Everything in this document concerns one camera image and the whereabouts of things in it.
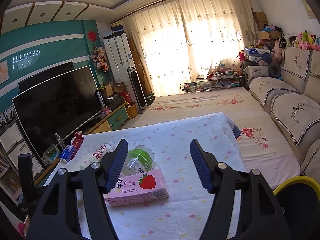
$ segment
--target white stripe on wall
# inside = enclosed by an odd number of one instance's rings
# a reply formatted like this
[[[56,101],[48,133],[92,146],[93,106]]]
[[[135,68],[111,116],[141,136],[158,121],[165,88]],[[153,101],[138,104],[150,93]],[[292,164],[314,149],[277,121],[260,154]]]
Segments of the white stripe on wall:
[[[0,89],[0,97],[2,97],[4,94],[8,93],[9,91],[11,91],[12,89],[18,87],[18,83],[28,77],[31,77],[35,74],[38,74],[46,69],[49,69],[49,68],[52,68],[52,67],[55,67],[55,66],[58,66],[58,65],[61,65],[61,64],[64,64],[64,63],[67,63],[67,62],[70,62],[72,61],[73,63],[78,63],[78,62],[81,62],[81,61],[86,61],[86,60],[89,60],[90,57],[89,56],[82,56],[82,57],[76,57],[76,58],[73,58],[73,59],[68,59],[68,60],[65,60],[65,61],[62,61],[62,62],[59,62],[59,63],[56,63],[56,64],[53,64],[53,65],[50,65],[50,66],[47,66],[47,67],[43,67],[41,69],[38,69],[36,71],[33,71],[21,78],[18,78],[17,80],[11,82],[10,84],[6,85],[5,87],[1,88]]]
[[[14,53],[18,53],[21,50],[28,49],[33,46],[37,46],[37,45],[41,45],[41,44],[45,44],[45,43],[49,43],[49,42],[53,42],[53,41],[62,41],[62,40],[70,40],[70,39],[77,39],[77,38],[84,38],[83,33],[61,35],[61,36],[55,36],[55,37],[44,38],[44,39],[40,39],[40,40],[36,40],[36,41],[31,41],[31,42],[19,45],[17,47],[14,47],[12,49],[9,49],[9,50],[1,53],[0,54],[0,61],[5,57],[8,57]]]

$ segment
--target tower fan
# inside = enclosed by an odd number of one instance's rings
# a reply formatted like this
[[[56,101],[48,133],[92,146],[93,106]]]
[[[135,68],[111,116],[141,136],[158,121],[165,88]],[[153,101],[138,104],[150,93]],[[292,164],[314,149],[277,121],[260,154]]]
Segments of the tower fan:
[[[142,91],[138,73],[134,67],[128,67],[127,71],[128,71],[131,85],[133,87],[133,92],[136,95],[138,106],[142,110],[142,111],[139,110],[138,113],[142,114],[147,107],[147,102]]]

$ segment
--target yellow ring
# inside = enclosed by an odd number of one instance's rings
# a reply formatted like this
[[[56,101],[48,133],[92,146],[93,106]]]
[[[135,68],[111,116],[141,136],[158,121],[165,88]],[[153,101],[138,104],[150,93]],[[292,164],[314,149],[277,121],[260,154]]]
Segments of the yellow ring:
[[[296,184],[296,183],[303,183],[307,184],[308,186],[312,187],[313,190],[316,192],[318,200],[320,200],[320,185],[316,182],[313,178],[307,176],[296,176],[291,179],[287,179],[284,183],[280,184],[274,191],[273,194],[277,195],[281,190],[285,189],[286,187]]]

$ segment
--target television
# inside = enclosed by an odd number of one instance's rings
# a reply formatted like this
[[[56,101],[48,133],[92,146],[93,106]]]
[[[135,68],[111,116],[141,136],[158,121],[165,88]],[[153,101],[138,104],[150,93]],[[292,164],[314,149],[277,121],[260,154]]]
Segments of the television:
[[[91,69],[82,67],[44,81],[12,99],[18,120],[36,153],[43,156],[101,112]]]
[[[28,90],[31,87],[34,87],[37,84],[40,84],[43,81],[46,81],[50,78],[56,77],[60,74],[63,74],[63,73],[66,73],[66,72],[69,72],[72,70],[74,70],[73,62],[70,61],[70,62],[61,64],[61,65],[55,66],[55,67],[48,68],[44,71],[41,71],[38,74],[35,74],[31,77],[28,77],[28,78],[18,82],[20,93]]]

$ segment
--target sofa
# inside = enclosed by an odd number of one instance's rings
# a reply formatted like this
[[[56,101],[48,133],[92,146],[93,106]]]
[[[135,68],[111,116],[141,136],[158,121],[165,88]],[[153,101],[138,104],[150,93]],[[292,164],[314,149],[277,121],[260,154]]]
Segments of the sofa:
[[[245,87],[288,140],[301,174],[320,183],[320,52],[287,47],[280,67],[279,79],[266,66],[246,67]]]

